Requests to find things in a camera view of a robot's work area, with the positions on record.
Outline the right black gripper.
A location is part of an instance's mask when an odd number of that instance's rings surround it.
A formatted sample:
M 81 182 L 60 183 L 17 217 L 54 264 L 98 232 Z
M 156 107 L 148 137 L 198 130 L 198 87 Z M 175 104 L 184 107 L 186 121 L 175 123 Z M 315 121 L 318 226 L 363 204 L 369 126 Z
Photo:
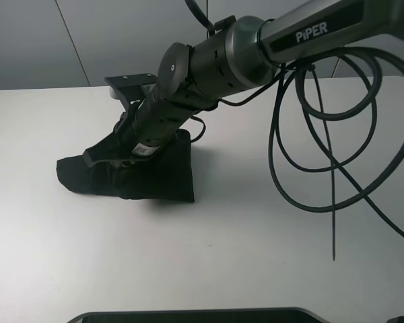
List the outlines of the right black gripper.
M 138 109 L 127 111 L 113 132 L 83 153 L 89 167 L 145 162 L 166 146 L 194 109 L 163 99 L 154 87 Z

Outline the black robot base front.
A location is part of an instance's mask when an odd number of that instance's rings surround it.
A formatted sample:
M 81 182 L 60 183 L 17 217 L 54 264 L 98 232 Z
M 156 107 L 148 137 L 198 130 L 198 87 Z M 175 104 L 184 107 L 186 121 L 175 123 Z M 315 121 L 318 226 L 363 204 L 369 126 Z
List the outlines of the black robot base front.
M 87 312 L 70 322 L 325 322 L 302 308 Z

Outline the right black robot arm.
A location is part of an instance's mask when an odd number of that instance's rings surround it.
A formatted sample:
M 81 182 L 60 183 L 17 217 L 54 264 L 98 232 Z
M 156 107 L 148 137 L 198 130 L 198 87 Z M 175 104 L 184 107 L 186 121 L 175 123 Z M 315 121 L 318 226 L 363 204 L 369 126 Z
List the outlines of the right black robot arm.
M 282 63 L 378 34 L 404 41 L 404 1 L 308 1 L 270 22 L 228 17 L 209 32 L 196 46 L 174 43 L 156 75 L 106 80 L 125 112 L 109 136 L 84 151 L 87 165 L 148 160 L 194 114 L 271 83 Z

